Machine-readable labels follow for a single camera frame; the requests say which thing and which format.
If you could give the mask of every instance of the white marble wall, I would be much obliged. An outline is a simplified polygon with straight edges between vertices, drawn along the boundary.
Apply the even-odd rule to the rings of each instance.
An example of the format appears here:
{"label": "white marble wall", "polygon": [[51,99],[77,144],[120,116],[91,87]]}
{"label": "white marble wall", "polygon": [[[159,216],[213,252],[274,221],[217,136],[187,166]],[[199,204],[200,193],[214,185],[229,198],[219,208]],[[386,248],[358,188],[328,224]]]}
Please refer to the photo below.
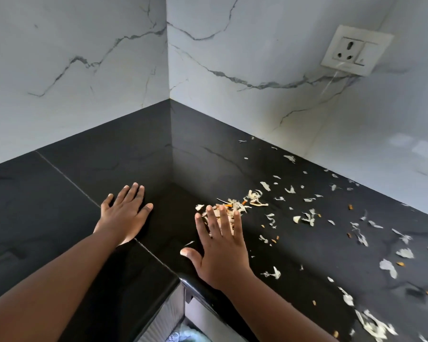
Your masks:
{"label": "white marble wall", "polygon": [[[428,0],[167,0],[170,97],[428,212]],[[339,24],[396,35],[320,67]]]}
{"label": "white marble wall", "polygon": [[165,0],[0,0],[0,162],[168,98]]}

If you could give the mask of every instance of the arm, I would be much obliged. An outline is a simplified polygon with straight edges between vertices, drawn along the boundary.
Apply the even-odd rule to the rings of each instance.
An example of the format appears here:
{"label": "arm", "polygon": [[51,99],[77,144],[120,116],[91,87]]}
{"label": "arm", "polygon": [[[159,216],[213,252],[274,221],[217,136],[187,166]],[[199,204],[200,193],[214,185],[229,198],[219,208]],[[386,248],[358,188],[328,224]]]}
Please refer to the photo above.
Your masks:
{"label": "arm", "polygon": [[152,204],[140,212],[144,187],[125,186],[93,234],[43,266],[0,297],[0,341],[57,341],[91,283],[116,246],[141,230]]}
{"label": "arm", "polygon": [[253,274],[239,212],[234,213],[234,235],[231,235],[225,207],[220,207],[220,228],[212,207],[207,206],[206,211],[212,239],[200,214],[195,215],[204,257],[188,247],[181,254],[192,261],[202,280],[228,297],[257,338],[261,342],[336,341]]}

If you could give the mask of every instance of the person's left arm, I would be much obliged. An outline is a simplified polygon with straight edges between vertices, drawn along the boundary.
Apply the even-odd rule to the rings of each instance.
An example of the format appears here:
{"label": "person's left arm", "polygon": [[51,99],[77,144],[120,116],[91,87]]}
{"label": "person's left arm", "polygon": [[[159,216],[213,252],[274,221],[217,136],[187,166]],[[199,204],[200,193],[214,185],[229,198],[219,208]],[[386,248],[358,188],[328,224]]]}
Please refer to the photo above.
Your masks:
{"label": "person's left arm", "polygon": [[92,235],[0,297],[0,341],[58,340],[110,254],[144,225],[153,205],[138,212],[143,196],[144,187],[134,183],[110,207],[109,194]]}

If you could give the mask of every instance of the person's left hand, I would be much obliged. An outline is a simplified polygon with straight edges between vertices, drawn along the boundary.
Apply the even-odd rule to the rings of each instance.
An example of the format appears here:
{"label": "person's left hand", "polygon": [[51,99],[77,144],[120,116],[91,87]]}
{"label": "person's left hand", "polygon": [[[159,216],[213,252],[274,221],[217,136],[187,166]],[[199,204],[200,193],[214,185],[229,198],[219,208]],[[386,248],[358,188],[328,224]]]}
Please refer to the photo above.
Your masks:
{"label": "person's left hand", "polygon": [[109,206],[113,200],[113,194],[110,193],[101,204],[101,217],[93,232],[111,231],[117,236],[118,245],[129,242],[139,233],[154,207],[149,203],[138,212],[143,197],[144,186],[138,189],[136,182],[131,188],[126,185],[119,192],[112,207]]}

